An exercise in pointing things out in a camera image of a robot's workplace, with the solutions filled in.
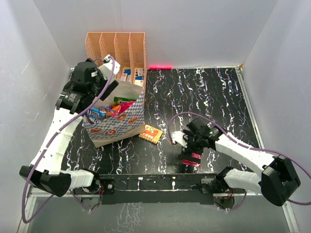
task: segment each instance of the paper shopping bag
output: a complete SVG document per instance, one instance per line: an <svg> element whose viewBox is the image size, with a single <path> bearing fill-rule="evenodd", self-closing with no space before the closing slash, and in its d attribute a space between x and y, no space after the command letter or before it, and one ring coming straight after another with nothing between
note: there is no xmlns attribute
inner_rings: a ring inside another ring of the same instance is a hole
<svg viewBox="0 0 311 233"><path fill-rule="evenodd" d="M83 125L95 147L101 147L128 137L145 132L144 94L142 87L130 82L117 80L119 85L104 100L99 100L94 108L113 105L113 98L124 97L136 100L126 111L116 116L108 117L101 122L91 124L86 116Z"/></svg>

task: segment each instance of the green package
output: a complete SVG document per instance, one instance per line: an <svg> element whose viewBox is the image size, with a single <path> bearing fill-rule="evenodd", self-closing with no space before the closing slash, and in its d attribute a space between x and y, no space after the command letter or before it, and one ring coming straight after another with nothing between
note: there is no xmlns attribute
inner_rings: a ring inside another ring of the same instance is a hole
<svg viewBox="0 0 311 233"><path fill-rule="evenodd" d="M134 99L129 99L129 98L123 98L123 97L114 97L113 98L113 101L116 102L116 103L127 103L127 102L133 102L133 101L136 101Z"/></svg>

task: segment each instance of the floor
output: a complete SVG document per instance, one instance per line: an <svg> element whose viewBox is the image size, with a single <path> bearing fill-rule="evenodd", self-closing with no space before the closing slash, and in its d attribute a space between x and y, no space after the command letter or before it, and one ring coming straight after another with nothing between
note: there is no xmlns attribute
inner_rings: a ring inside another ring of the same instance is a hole
<svg viewBox="0 0 311 233"><path fill-rule="evenodd" d="M289 229L282 208L259 196L248 197L229 213L198 203L124 203L100 206L88 214L74 198L53 198L30 223L28 233L55 232L289 233Z"/></svg>

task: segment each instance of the blue checkered bag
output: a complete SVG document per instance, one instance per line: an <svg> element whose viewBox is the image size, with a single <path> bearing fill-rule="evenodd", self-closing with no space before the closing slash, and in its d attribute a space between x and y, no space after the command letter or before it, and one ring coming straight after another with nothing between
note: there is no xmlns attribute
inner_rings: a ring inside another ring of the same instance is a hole
<svg viewBox="0 0 311 233"><path fill-rule="evenodd" d="M89 137L93 141L94 145L96 147L101 147L112 142L119 141L144 132L145 122L143 102L144 93L142 91L138 96L137 100L121 114L108 117L102 122L98 122L95 124L90 124L86 116L84 116L83 126L86 129Z"/></svg>

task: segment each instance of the metal frame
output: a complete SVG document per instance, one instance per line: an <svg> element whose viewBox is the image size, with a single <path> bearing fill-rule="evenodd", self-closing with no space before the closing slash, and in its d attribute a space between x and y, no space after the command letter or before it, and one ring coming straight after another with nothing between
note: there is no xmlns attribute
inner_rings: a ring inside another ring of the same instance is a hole
<svg viewBox="0 0 311 233"><path fill-rule="evenodd" d="M248 112L250 114L252 125L254 127L256 138L257 138L257 140L259 142L259 146L261 148L264 148L263 140L262 140L262 137L260 135L260 132L259 132L259 129L258 129L258 125L257 125L256 119L255 119L255 116L254 116L254 112L253 112L253 109L251 107L251 104L250 104L250 101L249 101L249 98L248 98L248 95L247 95L247 92L246 92L246 88L245 88L245 85L244 85L244 78L243 78L242 71L240 70L240 68L234 67L234 66L197 67L197 68L235 68L237 76L238 76L239 84L241 86L242 93L243 93L243 96L244 96L244 99L245 99L245 102L246 102L246 106L247 106ZM176 177L176 176L179 176L179 175L181 175L181 174L171 174L170 177L173 177L173 176ZM199 175L211 176L211 174L199 174ZM133 176L133 178L134 177L137 178L137 177L144 177L145 175L125 175L125 176L127 176L127 177ZM227 193L219 193L219 194L213 194L213 195L221 197L221 196L227 196ZM235 193L235 196L243 196L243 195L244 195L244 193ZM262 196L261 194L255 194L253 192L248 192L247 195L248 196ZM41 191L41 190L36 189L36 188L30 188L29 192L28 192L27 203L26 203L26 217L29 218L32 215L34 207L35 207L35 201L36 201L37 197L39 198L39 197L49 197L49 196L50 196L49 193L46 193L46 192ZM63 196L63 198L68 198L68 197L72 198L72 195L70 194L70 192L67 192ZM82 193L79 194L79 193L77 193L77 197L79 197L80 199L83 199L83 198L98 198L98 195L97 194L82 194ZM286 202L283 205L282 208L283 208L283 212L284 212L284 215L286 217L287 224L289 226L290 232L291 233L300 233L300 230L299 230L296 218L294 216L291 204L289 202ZM28 227L29 227L28 224L24 224L21 221L17 233L27 233Z"/></svg>
<svg viewBox="0 0 311 233"><path fill-rule="evenodd" d="M242 89L242 92L243 92L243 95L244 95L246 106L247 106L249 115L251 117L252 125L254 127L256 138L257 138L258 143L259 143L259 147L260 148L265 148L263 140L262 140L262 137L261 137L259 129L258 129L258 125L257 125L256 119L255 119L255 115L254 115L251 103L249 101L249 98L248 98L248 95L247 95L247 92L246 92L242 71L238 67L235 67L235 71L236 71L238 79L239 79L239 83L240 83L240 86L241 86L241 89ZM299 230L299 227L298 227L298 224L297 224L297 221L296 221L296 217L294 215L291 203L288 202L288 201L285 202L285 204L282 206L282 208L283 208L283 212L284 212L284 215L285 215L285 218L286 218L286 221L287 221L287 225L288 225L291 233L300 233L300 230Z"/></svg>

